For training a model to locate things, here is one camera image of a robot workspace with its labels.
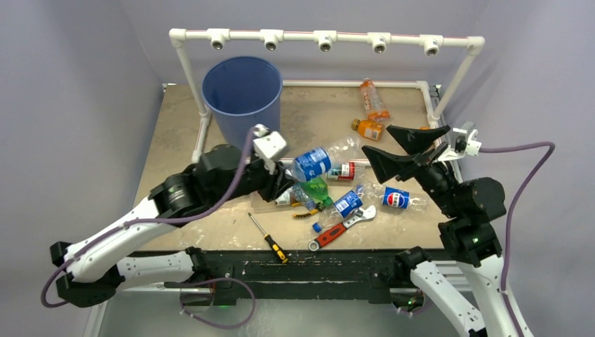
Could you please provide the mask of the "green plastic bottle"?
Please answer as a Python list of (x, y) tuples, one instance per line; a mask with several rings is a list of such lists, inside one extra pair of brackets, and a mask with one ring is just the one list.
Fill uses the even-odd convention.
[(320, 176), (306, 182), (301, 182), (299, 186), (311, 198), (319, 200), (324, 207), (331, 206), (334, 203), (329, 195), (327, 183)]

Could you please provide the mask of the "large blue label bottle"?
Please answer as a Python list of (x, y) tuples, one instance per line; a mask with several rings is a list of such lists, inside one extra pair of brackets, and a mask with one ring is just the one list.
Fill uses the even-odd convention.
[(328, 173), (333, 167), (356, 159), (361, 149), (360, 138), (343, 137), (334, 142), (315, 147), (294, 158), (286, 169), (289, 176), (299, 182), (307, 182)]

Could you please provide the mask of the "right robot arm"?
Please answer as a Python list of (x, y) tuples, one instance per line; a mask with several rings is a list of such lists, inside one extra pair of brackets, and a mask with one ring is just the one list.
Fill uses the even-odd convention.
[(440, 161), (448, 151), (441, 141), (449, 126), (433, 129), (388, 126), (404, 149), (391, 154), (369, 145), (363, 153), (380, 183), (414, 179), (447, 218), (439, 223), (445, 251), (467, 280), (475, 301), (470, 303), (439, 272), (419, 246), (395, 256), (387, 284), (414, 286), (433, 302), (461, 336), (530, 336), (505, 277), (506, 260), (492, 221), (503, 217), (504, 188), (493, 178), (460, 182)]

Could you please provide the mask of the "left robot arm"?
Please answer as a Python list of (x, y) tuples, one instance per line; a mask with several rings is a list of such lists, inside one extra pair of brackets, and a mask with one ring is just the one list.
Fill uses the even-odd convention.
[(253, 142), (247, 152), (221, 144), (198, 162), (156, 186), (129, 213), (75, 244), (56, 242), (51, 278), (62, 305), (87, 308), (116, 292), (159, 282), (203, 286), (209, 268), (198, 248), (162, 256), (136, 257), (147, 242), (209, 216), (226, 201), (257, 192), (273, 201), (291, 185), (281, 156), (284, 145)]

